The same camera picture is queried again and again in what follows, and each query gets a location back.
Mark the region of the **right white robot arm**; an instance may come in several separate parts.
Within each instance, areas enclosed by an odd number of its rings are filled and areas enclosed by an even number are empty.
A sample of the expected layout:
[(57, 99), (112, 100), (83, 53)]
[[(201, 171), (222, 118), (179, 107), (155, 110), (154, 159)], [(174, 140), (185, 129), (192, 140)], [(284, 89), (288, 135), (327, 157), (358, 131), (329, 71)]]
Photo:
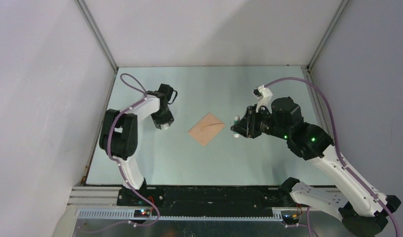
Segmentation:
[(292, 153), (324, 172), (340, 191), (331, 194), (290, 177), (280, 186), (284, 206), (314, 207), (338, 219), (353, 235), (373, 237), (384, 230), (388, 215), (401, 204), (395, 195), (375, 189), (341, 158), (334, 140), (319, 126), (305, 122), (300, 106), (290, 97), (274, 100), (270, 108), (248, 106), (231, 130), (245, 138), (266, 134), (285, 140)]

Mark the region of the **tan paper envelope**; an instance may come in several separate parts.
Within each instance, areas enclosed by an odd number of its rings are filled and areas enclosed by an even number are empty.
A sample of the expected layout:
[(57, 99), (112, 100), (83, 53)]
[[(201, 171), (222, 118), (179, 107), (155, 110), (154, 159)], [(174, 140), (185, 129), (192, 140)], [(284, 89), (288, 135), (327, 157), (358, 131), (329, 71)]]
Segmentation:
[(196, 125), (187, 133), (195, 139), (201, 146), (206, 146), (225, 127), (224, 122), (207, 113)]

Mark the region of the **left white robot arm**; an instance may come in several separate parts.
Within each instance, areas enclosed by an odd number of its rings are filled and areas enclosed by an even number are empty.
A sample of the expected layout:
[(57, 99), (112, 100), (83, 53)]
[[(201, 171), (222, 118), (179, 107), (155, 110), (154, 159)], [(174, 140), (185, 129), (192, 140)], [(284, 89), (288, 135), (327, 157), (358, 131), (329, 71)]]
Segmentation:
[(139, 123), (150, 117), (155, 128), (168, 129), (174, 122), (169, 106), (178, 92), (168, 84), (161, 84), (155, 91), (145, 92), (138, 101), (123, 110), (105, 112), (99, 147), (109, 159), (115, 161), (123, 178), (123, 186), (130, 189), (129, 199), (135, 205), (147, 202), (148, 192), (142, 189), (146, 183), (138, 167), (135, 153), (138, 148)]

